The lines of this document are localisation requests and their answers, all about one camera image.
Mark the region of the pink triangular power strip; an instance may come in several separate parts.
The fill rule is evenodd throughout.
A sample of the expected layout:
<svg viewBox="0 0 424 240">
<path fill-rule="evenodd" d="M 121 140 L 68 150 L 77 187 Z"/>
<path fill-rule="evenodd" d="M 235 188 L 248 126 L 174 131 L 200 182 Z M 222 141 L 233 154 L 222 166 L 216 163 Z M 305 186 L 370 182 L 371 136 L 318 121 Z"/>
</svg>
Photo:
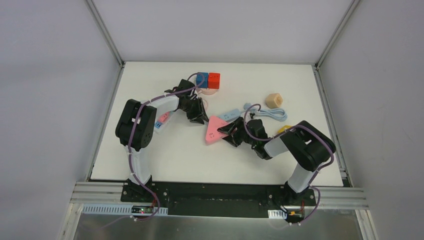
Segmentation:
<svg viewBox="0 0 424 240">
<path fill-rule="evenodd" d="M 221 133 L 218 131 L 218 129 L 227 126 L 228 124 L 228 122 L 217 116 L 210 116 L 205 134 L 205 143 L 207 145 L 211 145 L 213 143 L 216 143 L 218 140 L 227 137 L 228 134 Z"/>
</svg>

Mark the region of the yellow cube socket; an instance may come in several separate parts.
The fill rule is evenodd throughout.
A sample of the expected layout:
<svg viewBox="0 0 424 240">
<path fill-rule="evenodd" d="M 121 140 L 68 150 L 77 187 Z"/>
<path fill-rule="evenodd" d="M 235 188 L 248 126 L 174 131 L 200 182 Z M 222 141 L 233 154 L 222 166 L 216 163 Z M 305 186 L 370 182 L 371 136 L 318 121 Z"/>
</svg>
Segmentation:
<svg viewBox="0 0 424 240">
<path fill-rule="evenodd" d="M 281 127 L 281 128 L 277 131 L 277 134 L 284 133 L 285 131 L 289 130 L 291 127 L 292 127 L 292 125 L 284 125 L 283 127 Z"/>
</svg>

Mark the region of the tan cube socket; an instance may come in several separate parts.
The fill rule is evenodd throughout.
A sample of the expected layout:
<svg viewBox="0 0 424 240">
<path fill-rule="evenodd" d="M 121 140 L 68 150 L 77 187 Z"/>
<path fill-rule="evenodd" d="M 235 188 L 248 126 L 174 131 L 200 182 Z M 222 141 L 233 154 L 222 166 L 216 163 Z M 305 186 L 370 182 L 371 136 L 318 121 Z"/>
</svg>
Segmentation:
<svg viewBox="0 0 424 240">
<path fill-rule="evenodd" d="M 265 99 L 265 104 L 270 109 L 280 108 L 283 103 L 283 98 L 279 93 L 271 93 Z"/>
</svg>

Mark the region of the light blue power strip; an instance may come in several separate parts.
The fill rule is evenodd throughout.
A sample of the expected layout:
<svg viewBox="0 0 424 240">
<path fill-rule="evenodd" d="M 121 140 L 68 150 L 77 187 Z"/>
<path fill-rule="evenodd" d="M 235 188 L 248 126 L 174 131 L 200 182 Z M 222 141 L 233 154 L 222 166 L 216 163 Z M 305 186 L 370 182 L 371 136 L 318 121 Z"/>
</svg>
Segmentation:
<svg viewBox="0 0 424 240">
<path fill-rule="evenodd" d="M 222 113 L 220 115 L 218 115 L 217 117 L 221 120 L 224 120 L 228 123 L 236 120 L 237 118 L 239 118 L 241 116 L 242 111 L 240 111 L 239 109 L 233 109 L 230 111 L 227 111 L 225 113 Z"/>
</svg>

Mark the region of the pink plug adapter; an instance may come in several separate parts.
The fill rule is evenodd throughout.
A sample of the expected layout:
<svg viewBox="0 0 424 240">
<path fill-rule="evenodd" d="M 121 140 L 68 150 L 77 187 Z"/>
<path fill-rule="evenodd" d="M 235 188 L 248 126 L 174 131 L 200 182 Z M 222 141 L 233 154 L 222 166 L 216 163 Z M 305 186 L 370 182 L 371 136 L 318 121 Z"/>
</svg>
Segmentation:
<svg viewBox="0 0 424 240">
<path fill-rule="evenodd" d="M 166 112 L 166 113 L 164 113 L 163 115 L 161 115 L 159 118 L 158 118 L 158 122 L 160 122 L 160 123 L 165 123 L 167 120 L 168 120 L 168 118 L 170 117 L 170 115 L 171 115 L 171 112 Z"/>
</svg>

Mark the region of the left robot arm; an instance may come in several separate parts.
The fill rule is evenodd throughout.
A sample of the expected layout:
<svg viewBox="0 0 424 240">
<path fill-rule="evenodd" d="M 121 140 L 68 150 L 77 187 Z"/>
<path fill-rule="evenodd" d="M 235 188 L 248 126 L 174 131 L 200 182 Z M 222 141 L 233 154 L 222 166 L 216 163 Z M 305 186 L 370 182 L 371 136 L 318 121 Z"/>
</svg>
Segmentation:
<svg viewBox="0 0 424 240">
<path fill-rule="evenodd" d="M 158 118 L 166 113 L 181 110 L 186 113 L 189 122 L 207 124 L 209 117 L 203 99 L 196 93 L 196 90 L 206 82 L 206 77 L 196 72 L 188 79 L 182 79 L 178 86 L 165 90 L 150 100 L 140 102 L 129 99 L 125 103 L 115 128 L 115 135 L 125 148 L 130 169 L 128 179 L 137 184 L 133 195 L 140 202 L 149 201 L 153 195 L 153 189 L 146 185 L 152 173 L 149 161 L 145 157 L 145 148 L 153 138 Z"/>
</svg>

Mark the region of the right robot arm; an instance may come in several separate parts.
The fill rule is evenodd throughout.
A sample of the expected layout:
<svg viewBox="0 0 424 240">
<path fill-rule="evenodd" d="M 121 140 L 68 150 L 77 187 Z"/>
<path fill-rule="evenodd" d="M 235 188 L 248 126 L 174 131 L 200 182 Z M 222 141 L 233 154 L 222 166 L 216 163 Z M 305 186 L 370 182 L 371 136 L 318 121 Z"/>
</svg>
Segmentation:
<svg viewBox="0 0 424 240">
<path fill-rule="evenodd" d="M 303 120 L 275 136 L 268 136 L 263 121 L 256 118 L 262 112 L 260 104 L 246 105 L 243 112 L 227 122 L 211 116 L 208 125 L 214 131 L 206 139 L 219 138 L 233 147 L 249 144 L 260 159 L 270 160 L 283 153 L 290 153 L 297 162 L 291 177 L 284 183 L 284 200 L 296 205 L 303 200 L 305 192 L 318 172 L 334 161 L 334 142 Z"/>
</svg>

